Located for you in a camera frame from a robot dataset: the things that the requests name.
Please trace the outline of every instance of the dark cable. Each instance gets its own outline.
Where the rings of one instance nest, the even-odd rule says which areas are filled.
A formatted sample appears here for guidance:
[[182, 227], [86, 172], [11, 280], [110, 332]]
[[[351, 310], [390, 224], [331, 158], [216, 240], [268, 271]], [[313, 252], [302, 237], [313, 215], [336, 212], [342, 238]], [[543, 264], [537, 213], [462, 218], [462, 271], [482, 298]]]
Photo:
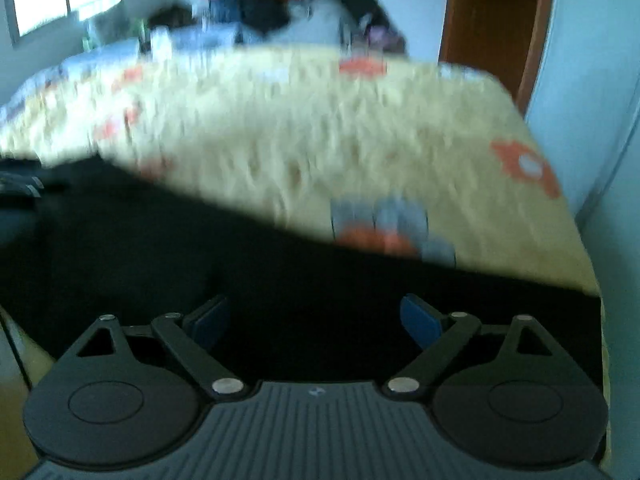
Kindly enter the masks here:
[[4, 316], [2, 315], [2, 312], [0, 312], [0, 324], [2, 325], [2, 331], [4, 332], [4, 335], [6, 336], [6, 339], [9, 342], [9, 347], [11, 348], [11, 352], [14, 354], [15, 362], [18, 363], [18, 368], [20, 368], [20, 374], [22, 375], [24, 384], [26, 384], [27, 390], [31, 391], [33, 389], [33, 383], [31, 383], [31, 379], [27, 373], [26, 368], [24, 367], [24, 362], [20, 357], [20, 352], [18, 352], [18, 349], [15, 346], [14, 338], [11, 336], [11, 332], [9, 332], [9, 327], [6, 321], [4, 320]]

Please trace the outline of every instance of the silver screw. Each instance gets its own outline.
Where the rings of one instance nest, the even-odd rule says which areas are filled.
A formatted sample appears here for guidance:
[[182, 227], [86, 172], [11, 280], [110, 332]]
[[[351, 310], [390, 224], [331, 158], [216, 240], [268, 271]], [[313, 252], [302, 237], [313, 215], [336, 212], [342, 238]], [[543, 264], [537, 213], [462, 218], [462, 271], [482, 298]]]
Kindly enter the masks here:
[[386, 385], [395, 394], [412, 394], [420, 388], [420, 383], [411, 377], [396, 377]]
[[212, 385], [213, 391], [220, 395], [238, 394], [244, 388], [244, 383], [240, 379], [227, 377], [218, 379]]

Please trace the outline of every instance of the window frame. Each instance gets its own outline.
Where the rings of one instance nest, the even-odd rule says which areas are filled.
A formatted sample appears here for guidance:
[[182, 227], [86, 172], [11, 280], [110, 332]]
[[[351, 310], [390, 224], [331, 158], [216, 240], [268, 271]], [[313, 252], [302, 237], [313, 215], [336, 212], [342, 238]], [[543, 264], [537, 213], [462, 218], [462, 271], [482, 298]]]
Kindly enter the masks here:
[[[87, 5], [95, 3], [96, 1], [97, 0], [89, 2], [87, 3]], [[40, 34], [43, 34], [44, 32], [59, 28], [61, 25], [63, 25], [63, 23], [68, 22], [70, 18], [73, 18], [73, 16], [78, 13], [77, 10], [71, 9], [69, 0], [66, 0], [66, 16], [55, 18], [50, 22], [43, 23], [42, 25], [37, 26], [29, 32], [20, 35], [20, 28], [18, 28], [18, 19], [15, 12], [15, 0], [4, 0], [4, 8], [6, 10], [6, 21], [9, 29], [9, 37], [13, 46], [16, 46], [19, 43], [23, 42], [25, 38], [31, 39], [34, 36], [37, 37]]]

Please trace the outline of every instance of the ribbed gray surface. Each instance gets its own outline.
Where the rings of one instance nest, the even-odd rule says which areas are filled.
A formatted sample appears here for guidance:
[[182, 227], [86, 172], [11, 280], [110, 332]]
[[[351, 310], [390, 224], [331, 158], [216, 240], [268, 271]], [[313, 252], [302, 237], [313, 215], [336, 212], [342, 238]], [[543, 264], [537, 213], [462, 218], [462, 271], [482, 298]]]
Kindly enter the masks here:
[[583, 463], [556, 472], [487, 465], [445, 441], [424, 409], [373, 384], [265, 383], [221, 404], [182, 448], [122, 472], [43, 463], [28, 480], [603, 480]]

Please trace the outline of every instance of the mattress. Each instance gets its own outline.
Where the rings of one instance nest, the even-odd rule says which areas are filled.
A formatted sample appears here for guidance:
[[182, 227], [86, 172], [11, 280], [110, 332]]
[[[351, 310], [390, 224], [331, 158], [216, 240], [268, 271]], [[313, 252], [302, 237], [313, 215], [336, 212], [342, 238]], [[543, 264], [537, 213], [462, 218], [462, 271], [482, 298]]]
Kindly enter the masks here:
[[[598, 293], [510, 96], [464, 68], [319, 47], [108, 67], [28, 98], [0, 152], [100, 153], [308, 237]], [[608, 401], [604, 336], [602, 354]], [[47, 358], [26, 337], [24, 355], [37, 381]]]

